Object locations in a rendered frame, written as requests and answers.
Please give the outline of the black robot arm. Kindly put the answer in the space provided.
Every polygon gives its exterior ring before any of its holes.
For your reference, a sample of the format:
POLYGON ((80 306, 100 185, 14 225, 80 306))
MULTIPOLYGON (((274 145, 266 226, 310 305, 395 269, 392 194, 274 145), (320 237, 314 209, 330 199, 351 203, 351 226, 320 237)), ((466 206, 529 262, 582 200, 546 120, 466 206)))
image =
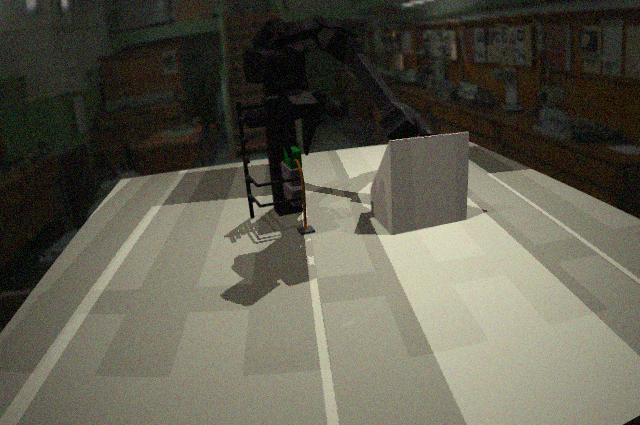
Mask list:
MULTIPOLYGON (((326 19, 320 15, 289 22, 282 18, 268 19, 252 39, 253 48, 247 48, 242 54, 246 80, 258 84, 305 77, 305 52, 310 52, 310 48, 297 41, 309 38, 315 40, 321 51, 347 63, 379 108, 382 114, 379 123, 390 141, 435 135, 418 113, 398 101, 365 56, 363 42, 355 27, 340 19, 326 19), (317 37, 324 28, 336 29, 325 42, 317 37), (286 47, 292 43, 293 46, 286 47)), ((290 119, 312 119, 316 110, 325 109, 325 106, 324 90, 309 92, 306 83, 301 83, 300 89, 290 89, 290 84, 282 85, 279 110, 286 109, 290 119)))

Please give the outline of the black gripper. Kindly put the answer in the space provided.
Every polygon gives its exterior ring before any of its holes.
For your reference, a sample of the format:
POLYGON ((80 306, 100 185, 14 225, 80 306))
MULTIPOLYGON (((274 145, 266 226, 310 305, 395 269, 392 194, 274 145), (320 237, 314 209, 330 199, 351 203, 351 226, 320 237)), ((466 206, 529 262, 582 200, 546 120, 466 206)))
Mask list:
MULTIPOLYGON (((292 78, 292 79, 279 79, 276 82, 276 89, 278 93, 278 101, 279 95, 282 90, 283 84, 290 84, 290 89, 300 89, 301 83, 306 83, 307 88, 308 82, 306 82, 306 77, 300 78, 292 78)), ((345 106, 342 102, 335 100, 326 101, 325 109, 316 110, 315 117, 312 119, 309 118, 301 118, 302 119, 302 134, 303 134, 303 148, 305 155, 308 155, 309 149, 311 146, 312 138, 315 132, 315 129, 319 126, 319 124, 324 123, 322 119, 322 114, 327 114, 329 117, 339 117, 345 116, 345 106)), ((277 136, 280 138, 284 149, 289 158, 292 158, 291 146, 288 136, 288 125, 284 124, 285 119, 289 117, 286 109, 278 110, 274 112, 269 112, 266 109, 256 109, 256 110, 248 110, 245 113, 245 124, 250 128, 258 128, 258 127, 270 127, 275 130, 278 134, 277 136)))

